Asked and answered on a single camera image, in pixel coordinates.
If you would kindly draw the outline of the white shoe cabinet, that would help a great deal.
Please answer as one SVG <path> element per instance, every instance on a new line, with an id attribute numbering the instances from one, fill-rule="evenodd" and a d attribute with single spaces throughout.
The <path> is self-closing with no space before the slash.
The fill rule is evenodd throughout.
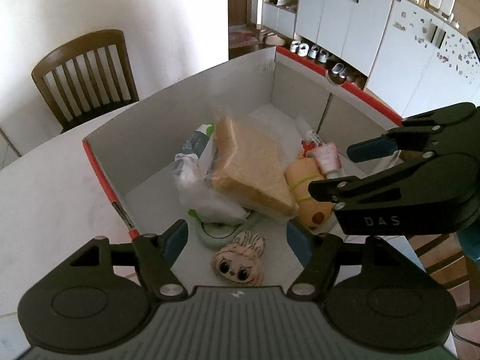
<path id="1" fill-rule="evenodd" d="M 295 33 L 368 76 L 393 0 L 298 0 Z"/>

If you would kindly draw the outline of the orange plush toy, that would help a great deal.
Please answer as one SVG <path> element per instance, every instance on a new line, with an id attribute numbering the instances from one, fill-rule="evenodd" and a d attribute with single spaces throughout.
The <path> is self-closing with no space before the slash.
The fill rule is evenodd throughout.
<path id="1" fill-rule="evenodd" d="M 298 205 L 298 220 L 307 228 L 323 225 L 332 215 L 331 202 L 318 202 L 308 191 L 313 181 L 324 180 L 314 158 L 293 161 L 285 172 L 286 182 Z"/>

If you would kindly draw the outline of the brown wooden chair right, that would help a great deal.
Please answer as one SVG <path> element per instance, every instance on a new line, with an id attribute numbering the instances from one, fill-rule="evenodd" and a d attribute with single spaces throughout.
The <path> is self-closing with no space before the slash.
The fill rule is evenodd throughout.
<path id="1" fill-rule="evenodd" d="M 407 236 L 425 271 L 450 292 L 460 310 L 479 303 L 479 267 L 453 234 Z"/>

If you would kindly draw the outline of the red cardboard shoe box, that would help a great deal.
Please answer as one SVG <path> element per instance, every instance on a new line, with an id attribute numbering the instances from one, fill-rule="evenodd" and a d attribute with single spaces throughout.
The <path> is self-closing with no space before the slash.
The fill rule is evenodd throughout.
<path id="1" fill-rule="evenodd" d="M 262 49 L 200 72 L 124 108 L 84 139 L 85 152 L 129 230 L 162 233 L 185 216 L 170 175 L 183 142 L 224 116 L 246 119 L 294 160 L 304 132 L 340 150 L 397 127 L 401 117 L 355 85 L 287 48 Z"/>

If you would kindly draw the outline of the white grey plastic package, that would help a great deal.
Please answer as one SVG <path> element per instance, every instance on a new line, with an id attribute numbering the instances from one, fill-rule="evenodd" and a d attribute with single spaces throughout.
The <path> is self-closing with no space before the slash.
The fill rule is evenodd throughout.
<path id="1" fill-rule="evenodd" d="M 181 204 L 203 223 L 237 226 L 248 212 L 212 187 L 216 125 L 202 124 L 182 143 L 172 176 Z"/>

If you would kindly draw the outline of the pink white small pouch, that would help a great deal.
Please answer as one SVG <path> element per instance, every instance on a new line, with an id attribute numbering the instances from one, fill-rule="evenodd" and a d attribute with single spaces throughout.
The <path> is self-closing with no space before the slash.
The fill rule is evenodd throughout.
<path id="1" fill-rule="evenodd" d="M 339 177 L 342 170 L 342 164 L 338 149 L 333 142 L 323 143 L 312 151 L 320 172 L 326 178 Z"/>

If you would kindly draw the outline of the white green tube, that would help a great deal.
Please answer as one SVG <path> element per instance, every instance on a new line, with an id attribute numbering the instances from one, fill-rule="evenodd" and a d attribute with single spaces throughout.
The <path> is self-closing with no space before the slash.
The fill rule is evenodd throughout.
<path id="1" fill-rule="evenodd" d="M 317 134 L 317 132 L 314 131 L 310 127 L 310 125 L 304 119 L 302 119 L 301 117 L 298 116 L 295 119 L 295 124 L 296 124 L 296 127 L 298 128 L 298 130 L 300 132 L 300 135 L 302 136 L 304 141 L 315 141 L 317 146 L 320 146 L 323 143 L 328 143 L 327 141 L 322 140 L 320 138 L 320 136 Z M 343 165 L 342 165 L 341 174 L 339 175 L 339 177 L 335 177 L 335 178 L 340 178 L 340 177 L 344 177 L 344 176 L 345 176 L 345 173 L 343 171 Z"/>

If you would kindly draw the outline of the orange red keychain charm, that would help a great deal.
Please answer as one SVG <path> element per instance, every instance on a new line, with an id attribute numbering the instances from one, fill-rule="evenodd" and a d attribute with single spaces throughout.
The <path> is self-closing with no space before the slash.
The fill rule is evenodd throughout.
<path id="1" fill-rule="evenodd" d="M 312 156 L 312 151 L 315 150 L 317 144 L 315 141 L 301 141 L 302 150 L 300 153 L 301 158 L 309 158 Z"/>

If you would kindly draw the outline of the pale green correction tape dispenser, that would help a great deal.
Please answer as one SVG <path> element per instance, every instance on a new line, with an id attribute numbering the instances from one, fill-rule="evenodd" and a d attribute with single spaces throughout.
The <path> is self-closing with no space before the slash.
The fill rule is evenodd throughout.
<path id="1" fill-rule="evenodd" d="M 227 225 L 224 223 L 204 223 L 199 219 L 193 221 L 193 228 L 196 231 L 199 241 L 211 250 L 219 250 L 233 241 L 242 231 L 250 231 L 263 215 L 259 212 L 252 211 L 244 223 L 239 225 Z"/>

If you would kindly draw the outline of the brown wooden chair left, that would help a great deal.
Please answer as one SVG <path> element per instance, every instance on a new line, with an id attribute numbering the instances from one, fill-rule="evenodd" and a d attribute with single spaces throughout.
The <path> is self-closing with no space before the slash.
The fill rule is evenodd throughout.
<path id="1" fill-rule="evenodd" d="M 119 29 L 87 33 L 54 49 L 31 77 L 64 133 L 139 101 Z"/>

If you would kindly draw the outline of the bagged bread slice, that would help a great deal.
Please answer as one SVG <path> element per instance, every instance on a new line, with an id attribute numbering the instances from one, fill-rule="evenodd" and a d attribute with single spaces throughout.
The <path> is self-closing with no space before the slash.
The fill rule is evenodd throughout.
<path id="1" fill-rule="evenodd" d="M 215 146 L 211 186 L 216 192 L 274 219 L 296 216 L 276 141 L 227 116 L 216 124 Z"/>

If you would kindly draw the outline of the white cabinet with stickers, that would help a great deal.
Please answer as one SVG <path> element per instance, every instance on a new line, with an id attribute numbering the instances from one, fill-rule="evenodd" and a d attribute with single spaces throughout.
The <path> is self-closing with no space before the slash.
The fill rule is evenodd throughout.
<path id="1" fill-rule="evenodd" d="M 458 102 L 479 105 L 479 57 L 438 16 L 394 0 L 367 90 L 404 118 Z"/>

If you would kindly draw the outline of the labubu face plush pillow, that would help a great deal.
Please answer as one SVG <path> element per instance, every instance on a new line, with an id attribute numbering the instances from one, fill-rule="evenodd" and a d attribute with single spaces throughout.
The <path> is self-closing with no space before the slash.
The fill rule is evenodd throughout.
<path id="1" fill-rule="evenodd" d="M 258 287 L 264 280 L 261 262 L 264 249 L 263 234 L 242 231 L 213 256 L 211 269 L 235 285 Z"/>

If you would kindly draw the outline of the brown wooden chair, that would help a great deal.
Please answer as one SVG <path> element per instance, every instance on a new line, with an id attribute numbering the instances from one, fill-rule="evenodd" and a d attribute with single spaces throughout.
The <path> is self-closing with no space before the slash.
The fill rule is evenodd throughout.
<path id="1" fill-rule="evenodd" d="M 479 303 L 479 267 L 453 234 L 407 236 L 425 271 L 450 292 L 460 310 Z"/>
<path id="2" fill-rule="evenodd" d="M 87 33 L 54 49 L 31 77 L 64 133 L 139 101 L 119 29 Z"/>

